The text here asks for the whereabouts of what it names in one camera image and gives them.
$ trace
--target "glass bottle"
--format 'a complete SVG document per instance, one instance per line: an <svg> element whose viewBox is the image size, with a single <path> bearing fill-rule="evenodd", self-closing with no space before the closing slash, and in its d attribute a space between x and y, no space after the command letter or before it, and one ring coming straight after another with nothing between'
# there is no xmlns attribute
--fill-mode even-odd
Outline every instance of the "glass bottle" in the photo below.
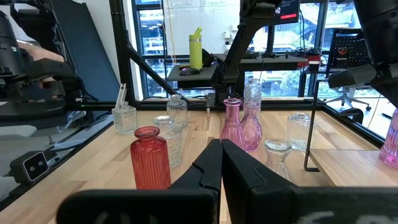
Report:
<svg viewBox="0 0 398 224"><path fill-rule="evenodd" d="M131 134L137 129L137 110L123 101L112 109L114 127L119 134Z"/></svg>
<svg viewBox="0 0 398 224"><path fill-rule="evenodd" d="M387 165L398 168L398 109L392 115L386 141L381 147L379 157Z"/></svg>
<svg viewBox="0 0 398 224"><path fill-rule="evenodd" d="M287 118L285 140L291 143L293 149L305 151L307 148L310 123L311 119L305 113L298 113Z"/></svg>
<svg viewBox="0 0 398 224"><path fill-rule="evenodd" d="M281 177L290 180L285 160L292 151L292 145L284 140L273 139L265 141L264 147L267 151L266 167Z"/></svg>
<svg viewBox="0 0 398 224"><path fill-rule="evenodd" d="M180 94L174 94L167 102L167 114L174 118L175 125L184 128L188 125L187 102L181 100Z"/></svg>
<svg viewBox="0 0 398 224"><path fill-rule="evenodd" d="M243 108L244 117L241 121L243 139L246 150L253 151L257 149L262 138L261 125L256 117L259 104L254 102L244 103Z"/></svg>
<svg viewBox="0 0 398 224"><path fill-rule="evenodd" d="M130 153L137 189L167 189L171 185L167 143L158 137L159 132L150 126L134 132L138 139L131 144Z"/></svg>
<svg viewBox="0 0 398 224"><path fill-rule="evenodd" d="M242 100L235 98L225 99L224 104L226 106L226 119L220 139L229 139L234 142L235 145L246 151L242 126L239 122L239 106L242 105Z"/></svg>
<svg viewBox="0 0 398 224"><path fill-rule="evenodd" d="M176 127L174 119L169 115L157 116L154 124L160 129L160 137L167 141L170 167L175 167L182 160L182 129Z"/></svg>
<svg viewBox="0 0 398 224"><path fill-rule="evenodd" d="M259 107L256 111L256 117L258 119L260 116L260 110L261 110L261 83L260 83L260 80L254 79L254 78L248 79L248 82L244 86L243 101L245 103L254 102L254 103L259 104Z"/></svg>

